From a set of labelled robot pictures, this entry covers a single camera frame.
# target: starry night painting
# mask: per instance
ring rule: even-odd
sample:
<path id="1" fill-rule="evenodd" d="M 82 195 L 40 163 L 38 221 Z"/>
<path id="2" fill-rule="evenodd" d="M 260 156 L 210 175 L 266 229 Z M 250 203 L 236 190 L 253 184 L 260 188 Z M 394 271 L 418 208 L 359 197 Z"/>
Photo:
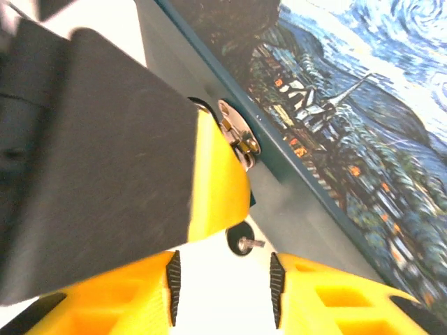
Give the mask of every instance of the starry night painting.
<path id="1" fill-rule="evenodd" d="M 447 320 L 447 2 L 170 2 L 376 265 Z"/>

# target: serrated black edge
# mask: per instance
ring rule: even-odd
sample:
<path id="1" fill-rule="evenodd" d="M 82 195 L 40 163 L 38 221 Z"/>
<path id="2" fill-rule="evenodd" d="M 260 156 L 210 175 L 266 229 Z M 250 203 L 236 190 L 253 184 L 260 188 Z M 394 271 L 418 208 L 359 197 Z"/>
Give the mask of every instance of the serrated black edge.
<path id="1" fill-rule="evenodd" d="M 282 267 L 277 254 L 270 256 L 270 292 L 272 294 L 273 316 L 276 328 L 281 321 L 281 294 L 284 293 L 286 270 Z"/>
<path id="2" fill-rule="evenodd" d="M 180 252 L 178 250 L 174 252 L 174 256 L 171 258 L 168 265 L 166 265 L 166 278 L 170 291 L 170 319 L 173 326 L 175 326 L 180 299 L 180 287 L 182 283 L 182 266 L 180 262 Z"/>

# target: yellow 3d-printed part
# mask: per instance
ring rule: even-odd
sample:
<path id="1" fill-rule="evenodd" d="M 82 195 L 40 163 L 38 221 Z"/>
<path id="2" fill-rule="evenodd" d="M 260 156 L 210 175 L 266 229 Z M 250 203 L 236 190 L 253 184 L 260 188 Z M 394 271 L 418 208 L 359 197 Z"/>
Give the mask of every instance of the yellow 3d-printed part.
<path id="1" fill-rule="evenodd" d="M 27 335 L 167 335 L 165 252 L 62 290 L 66 298 Z"/>
<path id="2" fill-rule="evenodd" d="M 412 296 L 386 285 L 278 254 L 284 270 L 279 328 L 285 335 L 422 335 L 389 299 Z"/>
<path id="3" fill-rule="evenodd" d="M 247 173 L 211 114 L 199 112 L 189 241 L 242 222 L 249 213 Z"/>

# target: metal screw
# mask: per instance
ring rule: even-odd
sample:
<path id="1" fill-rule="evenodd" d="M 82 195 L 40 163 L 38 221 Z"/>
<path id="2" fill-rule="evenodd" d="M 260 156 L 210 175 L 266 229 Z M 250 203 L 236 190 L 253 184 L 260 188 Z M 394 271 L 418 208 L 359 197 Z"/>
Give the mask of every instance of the metal screw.
<path id="1" fill-rule="evenodd" d="M 264 245 L 265 245 L 264 241 L 247 239 L 246 237 L 241 237 L 239 243 L 237 244 L 237 246 L 243 253 L 245 253 L 250 248 L 254 248 L 255 246 L 263 248 Z"/>

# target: white surface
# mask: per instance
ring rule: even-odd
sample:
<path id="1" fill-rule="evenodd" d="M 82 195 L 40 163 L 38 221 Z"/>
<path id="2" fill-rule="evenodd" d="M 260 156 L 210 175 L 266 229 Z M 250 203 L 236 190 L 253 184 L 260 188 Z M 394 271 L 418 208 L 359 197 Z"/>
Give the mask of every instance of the white surface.
<path id="1" fill-rule="evenodd" d="M 36 17 L 33 1 L 12 1 Z M 132 0 L 78 0 L 43 23 L 69 37 L 78 27 L 93 28 L 141 64 L 145 64 L 140 28 Z M 256 238 L 266 240 L 254 226 Z M 232 254 L 224 233 L 179 247 L 182 254 L 182 295 L 177 325 L 171 334 L 280 334 L 274 328 L 269 289 L 273 247 L 255 248 L 247 257 Z M 32 301 L 0 307 L 0 327 Z"/>

